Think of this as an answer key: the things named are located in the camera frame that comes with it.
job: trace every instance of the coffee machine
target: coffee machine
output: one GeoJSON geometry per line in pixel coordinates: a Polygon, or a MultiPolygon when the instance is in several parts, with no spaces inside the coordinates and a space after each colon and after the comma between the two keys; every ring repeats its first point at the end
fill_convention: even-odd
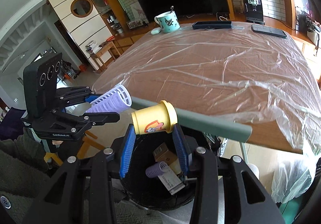
{"type": "Polygon", "coordinates": [[[262,0],[243,0],[246,22],[264,25],[262,0]]]}

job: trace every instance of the black trash bin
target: black trash bin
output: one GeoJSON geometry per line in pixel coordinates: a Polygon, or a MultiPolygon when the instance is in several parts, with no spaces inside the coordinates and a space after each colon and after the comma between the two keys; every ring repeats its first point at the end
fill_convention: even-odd
{"type": "MultiPolygon", "coordinates": [[[[210,147],[201,132],[184,127],[182,130],[184,134],[194,137],[199,146],[210,147]]],[[[195,183],[189,183],[187,187],[171,195],[158,178],[150,179],[146,176],[145,170],[155,164],[153,151],[163,142],[170,151],[176,153],[171,133],[137,135],[129,171],[121,180],[124,189],[134,202],[159,211],[177,209],[192,201],[195,194],[195,183]]]]}

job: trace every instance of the plastic wrap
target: plastic wrap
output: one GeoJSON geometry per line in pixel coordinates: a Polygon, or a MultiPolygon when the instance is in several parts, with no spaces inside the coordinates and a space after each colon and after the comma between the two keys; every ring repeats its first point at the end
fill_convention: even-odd
{"type": "Polygon", "coordinates": [[[239,123],[276,122],[291,147],[321,152],[321,98],[316,80],[290,35],[257,34],[251,24],[233,29],[147,33],[94,84],[116,84],[132,96],[239,123]]]}
{"type": "Polygon", "coordinates": [[[275,169],[272,180],[272,199],[275,203],[287,203],[311,186],[320,155],[312,153],[307,141],[304,141],[303,152],[303,155],[279,154],[279,167],[275,169]]]}

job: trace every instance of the stack of books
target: stack of books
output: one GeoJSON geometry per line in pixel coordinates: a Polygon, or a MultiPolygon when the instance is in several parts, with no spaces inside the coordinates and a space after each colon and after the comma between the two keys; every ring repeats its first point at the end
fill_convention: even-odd
{"type": "Polygon", "coordinates": [[[96,54],[99,50],[101,50],[101,47],[98,45],[96,41],[91,41],[86,45],[86,51],[92,55],[96,54]]]}

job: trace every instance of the mug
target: mug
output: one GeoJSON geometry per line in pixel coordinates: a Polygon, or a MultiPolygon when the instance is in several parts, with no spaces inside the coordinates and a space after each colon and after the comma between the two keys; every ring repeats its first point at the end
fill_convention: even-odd
{"type": "Polygon", "coordinates": [[[155,17],[155,22],[160,25],[164,33],[172,32],[180,28],[175,11],[159,14],[155,17]]]}

